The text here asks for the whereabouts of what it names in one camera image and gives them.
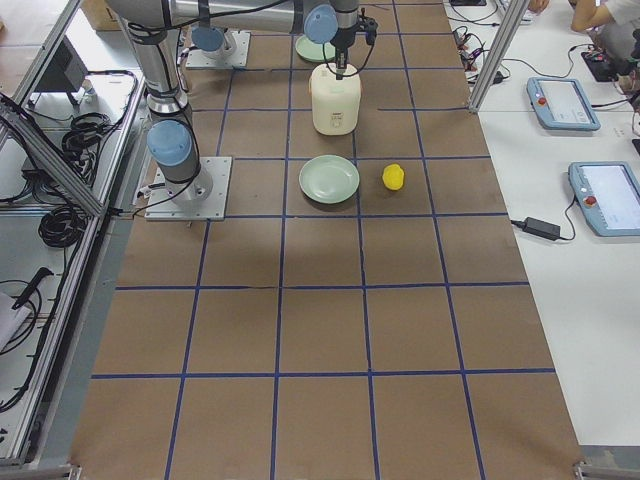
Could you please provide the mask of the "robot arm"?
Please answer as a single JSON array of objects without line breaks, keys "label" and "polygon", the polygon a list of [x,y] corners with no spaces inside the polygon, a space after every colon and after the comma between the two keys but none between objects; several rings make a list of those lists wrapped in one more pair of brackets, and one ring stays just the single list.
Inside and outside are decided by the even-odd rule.
[{"label": "robot arm", "polygon": [[229,56],[237,48],[236,41],[228,29],[193,27],[191,39],[197,49],[210,57]]},{"label": "robot arm", "polygon": [[314,43],[334,46],[336,76],[341,79],[356,36],[363,34],[374,46],[378,29],[358,1],[109,1],[107,5],[124,22],[156,121],[191,118],[175,52],[168,43],[172,30],[194,24],[203,32],[192,38],[203,43],[213,41],[215,29],[304,34]]}]

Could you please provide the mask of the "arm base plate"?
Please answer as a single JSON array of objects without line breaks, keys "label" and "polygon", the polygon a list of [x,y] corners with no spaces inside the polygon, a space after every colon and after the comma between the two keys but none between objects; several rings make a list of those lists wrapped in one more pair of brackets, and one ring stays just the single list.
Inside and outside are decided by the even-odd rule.
[{"label": "arm base plate", "polygon": [[183,185],[166,182],[160,167],[156,168],[151,206],[143,211],[149,221],[223,221],[226,213],[232,158],[201,157],[198,176],[183,190]]},{"label": "arm base plate", "polygon": [[191,30],[192,46],[186,68],[192,70],[228,70],[246,67],[250,32],[196,27]]}]

